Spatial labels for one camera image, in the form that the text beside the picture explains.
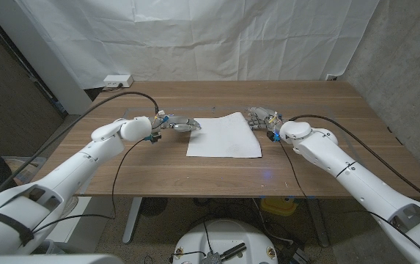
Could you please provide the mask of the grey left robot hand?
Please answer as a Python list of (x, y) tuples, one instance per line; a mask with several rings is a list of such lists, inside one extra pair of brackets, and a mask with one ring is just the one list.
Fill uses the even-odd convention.
[(201, 128), (201, 125), (193, 118), (166, 114), (164, 111), (159, 111), (152, 121), (151, 133), (160, 133), (165, 129), (173, 129), (176, 132), (184, 133), (198, 131)]

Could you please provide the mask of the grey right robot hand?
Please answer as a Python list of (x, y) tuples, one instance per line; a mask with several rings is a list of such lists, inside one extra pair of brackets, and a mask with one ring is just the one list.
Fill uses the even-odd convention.
[(282, 115), (277, 111), (262, 107), (251, 107), (248, 109), (246, 121), (252, 130), (266, 129), (267, 131), (279, 134), (282, 125)]

